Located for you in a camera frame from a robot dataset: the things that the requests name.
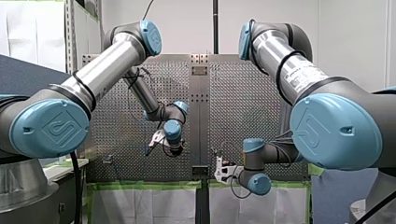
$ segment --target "white paper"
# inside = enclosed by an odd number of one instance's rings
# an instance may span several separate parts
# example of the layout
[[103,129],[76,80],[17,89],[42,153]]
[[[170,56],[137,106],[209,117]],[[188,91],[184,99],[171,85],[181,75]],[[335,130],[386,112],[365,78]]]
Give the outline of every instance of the white paper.
[[[233,187],[236,194],[240,194],[240,187]],[[238,224],[239,199],[233,196],[230,188],[209,189],[210,223]]]
[[9,56],[37,63],[35,2],[5,2]]
[[87,14],[88,25],[88,52],[90,54],[101,53],[102,42],[100,39],[99,22],[94,20],[92,16]]
[[0,1],[0,54],[9,56],[6,6]]
[[37,62],[66,71],[64,43],[64,2],[36,2]]
[[92,223],[134,223],[134,191],[100,190],[92,196]]
[[195,217],[195,189],[154,190],[154,217]]
[[88,25],[87,15],[84,9],[75,3],[75,32],[76,32],[76,48],[77,48],[77,65],[78,69],[82,67],[82,55],[87,54],[89,50],[88,42]]
[[[242,195],[248,193],[246,189],[242,191]],[[276,222],[276,191],[276,188],[271,188],[270,192],[264,196],[251,194],[248,198],[241,200],[239,223],[278,223]]]
[[276,191],[276,223],[305,223],[306,189]]
[[92,223],[194,224],[195,189],[95,191]]

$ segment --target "green tape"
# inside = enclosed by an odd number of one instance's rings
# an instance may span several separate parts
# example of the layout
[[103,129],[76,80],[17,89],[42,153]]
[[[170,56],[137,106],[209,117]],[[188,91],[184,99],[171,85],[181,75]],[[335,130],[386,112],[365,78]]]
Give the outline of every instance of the green tape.
[[92,195],[93,189],[89,188],[87,185],[87,217],[88,217],[88,224],[92,223]]
[[317,176],[321,176],[324,172],[323,168],[320,168],[312,163],[308,164],[308,173],[310,175],[317,175]]
[[94,190],[120,190],[120,189],[198,189],[201,187],[200,181],[178,181],[178,182],[145,182],[145,181],[117,181],[110,183],[92,183],[87,186]]
[[306,189],[306,217],[305,223],[310,223],[311,218],[311,182],[309,182],[308,188]]
[[[310,181],[271,181],[273,188],[284,188],[284,189],[306,189],[311,184]],[[209,181],[210,188],[224,189],[229,188],[230,185],[225,185],[217,182],[216,180],[211,179]]]

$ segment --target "black joint ring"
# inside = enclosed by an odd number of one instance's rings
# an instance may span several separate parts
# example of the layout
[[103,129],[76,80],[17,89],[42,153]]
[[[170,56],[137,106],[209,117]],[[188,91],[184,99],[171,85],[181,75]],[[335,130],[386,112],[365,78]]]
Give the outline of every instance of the black joint ring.
[[293,45],[293,41],[294,41],[294,34],[293,34],[293,29],[291,29],[290,24],[285,23],[286,27],[288,28],[288,33],[289,33],[289,45],[292,46]]
[[91,111],[90,109],[84,105],[84,103],[82,103],[82,101],[73,93],[71,93],[70,91],[65,90],[64,88],[55,86],[55,85],[49,85],[47,87],[48,90],[52,90],[52,91],[56,91],[60,94],[62,94],[63,96],[67,97],[68,99],[70,99],[71,101],[73,101],[74,103],[78,104],[79,106],[81,106],[81,108],[85,111],[85,114],[87,114],[88,120],[91,120]]
[[327,85],[329,83],[332,82],[336,82],[336,81],[350,81],[349,79],[347,79],[346,77],[328,77],[326,79],[323,79],[317,83],[315,83],[314,85],[310,86],[308,89],[306,89],[306,91],[304,91],[298,98],[297,100],[294,102],[295,104],[297,104],[297,102],[301,101],[302,99],[304,99],[306,96],[310,95],[312,92],[314,92],[315,90],[319,89],[320,87]]
[[247,167],[244,167],[244,170],[246,170],[246,171],[257,171],[257,172],[262,172],[262,171],[264,171],[263,168],[261,168],[261,169],[249,169],[249,168],[247,168]]
[[91,98],[92,98],[92,109],[91,112],[96,108],[96,98],[95,95],[93,94],[93,92],[91,91],[91,89],[85,85],[84,82],[82,82],[81,79],[79,79],[79,77],[76,75],[77,71],[74,71],[72,73],[72,76],[76,79],[76,81],[85,88],[85,90],[87,90],[87,92],[90,94]]
[[32,158],[25,157],[22,155],[15,155],[11,157],[5,157],[5,158],[0,158],[0,165],[1,164],[9,164],[9,163],[15,163],[15,162],[20,162],[20,161],[27,161]]
[[301,50],[292,51],[290,54],[286,55],[286,56],[282,59],[282,61],[280,62],[279,66],[277,67],[277,70],[276,70],[276,88],[277,88],[277,91],[279,92],[279,95],[282,97],[282,99],[283,99],[288,105],[291,105],[291,102],[288,100],[288,98],[286,98],[285,94],[283,94],[282,88],[280,87],[280,73],[281,73],[281,71],[282,71],[282,67],[283,67],[283,65],[285,64],[285,62],[287,62],[288,59],[289,59],[291,56],[294,56],[294,55],[297,55],[297,54],[300,54],[300,55],[302,55],[303,57],[305,57],[305,53],[304,53],[303,51],[301,51]]

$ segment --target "cable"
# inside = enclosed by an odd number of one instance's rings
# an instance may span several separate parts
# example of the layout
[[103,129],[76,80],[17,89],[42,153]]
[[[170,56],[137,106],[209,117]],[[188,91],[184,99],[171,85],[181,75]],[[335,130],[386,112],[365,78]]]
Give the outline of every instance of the cable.
[[384,200],[382,200],[380,203],[378,203],[376,206],[374,206],[369,212],[366,213],[361,219],[359,219],[355,224],[363,224],[367,219],[372,217],[376,212],[378,212],[382,207],[393,201],[393,199],[396,198],[396,191],[393,191],[388,197],[386,197]]
[[78,168],[78,160],[75,152],[70,153],[70,158],[73,163],[73,170],[75,175],[76,182],[76,212],[75,212],[75,224],[79,224],[79,217],[81,213],[81,205],[82,205],[82,187],[81,187],[81,173]]
[[[236,171],[236,167],[235,167],[235,169],[233,169],[233,175],[232,175],[233,179],[236,178],[236,176],[235,176],[235,171]],[[248,191],[248,194],[245,195],[245,196],[243,196],[243,197],[240,196],[240,195],[237,195],[237,194],[235,193],[235,191],[233,190],[233,179],[231,180],[231,185],[230,185],[231,191],[233,192],[233,195],[234,195],[235,197],[237,197],[238,199],[246,199],[248,196],[250,196],[250,194],[251,194],[251,191],[250,191],[250,190]]]
[[155,145],[151,148],[151,150],[145,154],[145,156],[148,156],[152,150],[154,150],[154,148],[156,148],[158,146],[158,144],[161,143],[161,141],[163,141],[163,139],[165,139],[165,137],[163,137],[159,142],[156,142]]
[[146,19],[147,15],[148,15],[148,13],[149,13],[149,9],[150,9],[150,7],[151,7],[151,4],[152,4],[153,2],[154,2],[154,0],[151,0],[151,2],[149,2],[148,8],[146,9],[146,13],[145,13],[145,15],[143,16],[142,21]]
[[256,67],[259,69],[259,71],[261,71],[263,74],[268,75],[267,72],[265,72],[264,70],[262,70],[262,68],[259,66],[259,64],[257,63],[256,60],[256,55],[254,52],[254,48],[253,48],[253,25],[254,22],[256,22],[255,20],[251,19],[248,23],[248,32],[249,32],[249,44],[250,44],[250,54],[251,54],[251,59],[254,65],[256,65]]
[[283,68],[283,65],[285,64],[285,62],[287,62],[288,59],[289,59],[291,56],[294,56],[294,55],[297,55],[297,54],[300,54],[300,55],[302,55],[303,57],[306,57],[306,55],[305,55],[305,53],[304,53],[303,51],[297,50],[297,49],[296,49],[296,50],[292,51],[290,54],[286,55],[286,56],[282,59],[282,61],[280,61],[280,64],[279,64],[279,66],[277,67],[277,70],[276,70],[276,88],[277,88],[277,91],[279,92],[279,95],[282,97],[282,99],[283,99],[288,105],[292,105],[292,104],[291,104],[291,102],[288,100],[288,98],[286,98],[285,94],[283,94],[282,88],[280,87],[280,73],[281,73],[281,71],[282,71],[282,68]]
[[[280,165],[281,167],[283,167],[283,168],[289,168],[289,167],[291,167],[292,161],[291,161],[290,155],[289,155],[282,147],[277,146],[277,145],[276,145],[276,142],[271,141],[271,142],[269,142],[268,144],[276,148],[276,155],[277,155],[277,157],[276,157],[276,163],[279,164],[279,165]],[[282,154],[285,155],[285,157],[288,159],[288,164],[287,164],[287,165],[283,165],[282,163],[278,163],[278,162],[279,162],[279,156],[280,156],[280,155],[279,155],[279,151],[282,152]]]
[[178,156],[178,155],[172,155],[172,154],[167,153],[166,150],[165,150],[165,145],[164,145],[164,144],[163,144],[163,153],[165,153],[165,155],[166,155],[167,157],[170,157],[170,158],[175,158],[175,157]]

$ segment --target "blue logo cap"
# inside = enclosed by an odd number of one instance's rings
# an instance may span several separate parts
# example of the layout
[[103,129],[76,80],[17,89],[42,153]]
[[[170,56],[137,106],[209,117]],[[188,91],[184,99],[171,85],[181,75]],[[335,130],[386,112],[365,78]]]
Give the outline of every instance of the blue logo cap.
[[163,49],[163,41],[161,39],[160,31],[154,22],[141,21],[140,31],[148,52],[153,56],[159,55]]
[[319,167],[360,170],[381,155],[381,132],[373,118],[336,94],[313,94],[299,101],[291,111],[290,128],[294,145]]
[[247,183],[247,188],[254,194],[262,196],[270,191],[271,180],[267,175],[263,173],[258,173],[249,179]]
[[250,49],[250,31],[249,22],[242,26],[241,34],[239,36],[239,59],[249,60]]
[[27,107],[14,119],[9,140],[27,157],[56,158],[84,142],[89,124],[79,105],[68,100],[44,100]]
[[243,149],[244,152],[253,152],[262,149],[265,145],[265,141],[262,138],[247,138],[244,140]]

